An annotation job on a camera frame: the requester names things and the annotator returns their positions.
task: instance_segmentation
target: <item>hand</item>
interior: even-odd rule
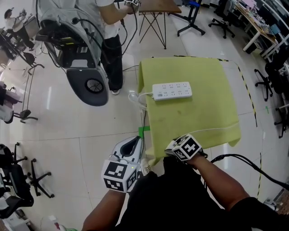
[[[134,4],[128,3],[126,4],[126,6],[127,6],[127,14],[133,14],[134,11],[132,10],[132,7],[134,8],[135,13],[136,13],[139,10],[140,4],[134,5]]]
[[[197,169],[196,163],[202,159],[206,159],[206,158],[204,156],[200,155],[200,153],[198,152],[196,155],[193,156],[193,158],[191,160],[188,160],[187,163],[189,165],[192,165],[194,169]]]

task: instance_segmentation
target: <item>green tape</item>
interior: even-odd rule
[[[139,127],[139,136],[140,136],[141,138],[143,138],[143,129],[144,129],[144,132],[145,132],[145,131],[150,131],[150,126]]]

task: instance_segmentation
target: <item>wooden table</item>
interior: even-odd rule
[[[240,11],[242,16],[244,16],[249,21],[249,23],[257,30],[257,34],[247,43],[247,45],[243,48],[243,51],[246,51],[260,35],[264,36],[272,43],[272,46],[270,48],[268,48],[268,50],[271,50],[272,47],[274,47],[278,44],[275,36],[274,35],[269,36],[268,34],[266,34],[261,27],[257,26],[254,19],[241,6],[235,5],[235,8],[238,11]]]
[[[179,7],[174,3],[173,0],[142,0],[140,4],[140,13],[143,14],[144,18],[141,23],[140,32],[144,24],[144,20],[146,19],[149,22],[149,27],[145,31],[144,35],[142,36],[141,41],[143,40],[144,36],[146,35],[147,31],[150,27],[154,30],[154,32],[157,34],[159,40],[161,41],[162,45],[164,46],[164,49],[167,49],[167,32],[166,32],[166,16],[165,13],[181,13],[182,11],[179,9]],[[146,17],[146,13],[150,13],[153,16],[153,21],[150,22],[148,18]],[[163,13],[164,18],[164,38],[162,31],[159,27],[157,17]],[[153,23],[156,21],[158,25],[158,29],[160,32],[160,35],[157,33],[155,28],[153,27]]]

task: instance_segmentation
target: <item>white cable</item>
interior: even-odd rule
[[[142,103],[140,102],[140,97],[141,97],[141,96],[144,96],[144,95],[152,95],[152,94],[153,94],[152,92],[149,92],[149,93],[140,94],[140,95],[138,96],[135,92],[131,92],[131,93],[128,94],[128,99],[129,99],[131,102],[138,104],[141,109],[147,111],[146,105],[144,105],[144,104],[142,104]]]
[[[189,133],[186,133],[186,134],[180,136],[178,139],[176,139],[175,142],[177,142],[180,138],[182,138],[183,136],[185,136],[185,135],[187,135],[187,134],[193,134],[193,133],[195,133],[195,132],[209,131],[209,130],[229,129],[229,128],[232,128],[232,127],[236,126],[237,124],[239,124],[239,122],[237,122],[237,123],[235,123],[235,124],[233,124],[233,125],[231,125],[231,126],[229,126],[229,127],[225,127],[225,128],[209,128],[209,129],[203,129],[203,130],[197,130],[197,131],[189,132]]]

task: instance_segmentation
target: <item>power strip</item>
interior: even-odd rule
[[[155,101],[191,97],[191,86],[189,82],[161,83],[153,85],[153,96]]]

